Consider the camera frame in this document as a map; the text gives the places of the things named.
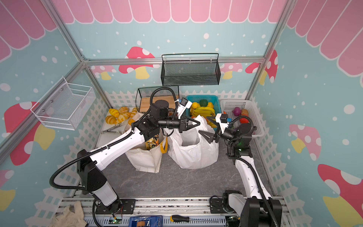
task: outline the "white wire mesh basket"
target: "white wire mesh basket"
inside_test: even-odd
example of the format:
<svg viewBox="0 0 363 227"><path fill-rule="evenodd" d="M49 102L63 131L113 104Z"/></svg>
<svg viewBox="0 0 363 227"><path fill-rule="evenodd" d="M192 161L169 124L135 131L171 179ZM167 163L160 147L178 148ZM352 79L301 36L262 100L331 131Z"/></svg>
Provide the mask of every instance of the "white wire mesh basket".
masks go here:
<svg viewBox="0 0 363 227"><path fill-rule="evenodd" d="M235 107L248 110L248 116L252 119L253 125L256 126L254 135L252 137L261 137L265 134L262 126L262 121L258 115L257 107L250 100L242 99L223 99L220 101L222 112L226 112L229 118L235 119L236 116L232 113ZM240 121L234 123L233 128L240 126Z"/></svg>
<svg viewBox="0 0 363 227"><path fill-rule="evenodd" d="M92 87L67 81L40 103L48 93L30 110L45 127L58 129L75 130L96 99Z"/></svg>

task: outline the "black mounting plate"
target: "black mounting plate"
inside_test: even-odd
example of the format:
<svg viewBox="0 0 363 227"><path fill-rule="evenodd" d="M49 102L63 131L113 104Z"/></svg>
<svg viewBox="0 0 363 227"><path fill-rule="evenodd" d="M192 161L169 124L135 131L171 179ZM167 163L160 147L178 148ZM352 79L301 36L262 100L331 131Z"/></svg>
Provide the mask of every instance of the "black mounting plate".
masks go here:
<svg viewBox="0 0 363 227"><path fill-rule="evenodd" d="M135 208L135 202L136 199L121 199L121 202L123 204L123 209L122 209L122 214L133 214L134 213L134 208ZM96 214L110 214L110 212L107 211L107 209L105 209L106 206L100 202L97 206L96 206Z"/></svg>
<svg viewBox="0 0 363 227"><path fill-rule="evenodd" d="M209 200L209 208L211 214L227 214L228 212L223 209L223 199L212 198Z"/></svg>

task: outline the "green fruit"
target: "green fruit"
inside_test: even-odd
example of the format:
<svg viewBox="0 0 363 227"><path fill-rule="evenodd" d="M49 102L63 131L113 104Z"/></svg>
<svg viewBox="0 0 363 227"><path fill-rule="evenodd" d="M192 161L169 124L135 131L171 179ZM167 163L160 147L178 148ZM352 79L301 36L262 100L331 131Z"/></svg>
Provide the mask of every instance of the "green fruit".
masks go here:
<svg viewBox="0 0 363 227"><path fill-rule="evenodd" d="M208 106L208 100L206 100L206 99L201 99L201 100L199 101L199 104L200 104L200 106Z"/></svg>

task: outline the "white tray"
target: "white tray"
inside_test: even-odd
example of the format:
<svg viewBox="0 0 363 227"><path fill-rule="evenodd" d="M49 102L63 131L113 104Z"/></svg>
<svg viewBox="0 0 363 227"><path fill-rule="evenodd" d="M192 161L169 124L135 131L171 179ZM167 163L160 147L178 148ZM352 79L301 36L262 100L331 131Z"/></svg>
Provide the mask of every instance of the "white tray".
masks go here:
<svg viewBox="0 0 363 227"><path fill-rule="evenodd" d="M252 137L261 137L265 134L262 121L257 114L257 107L250 100L242 100L242 99L223 99L220 100L222 112L226 112L228 117L235 119L236 116L232 113L235 107L239 107L241 109L248 110L248 116L252 119L253 125L256 126L255 134ZM240 126L240 121L234 123L234 128Z"/></svg>

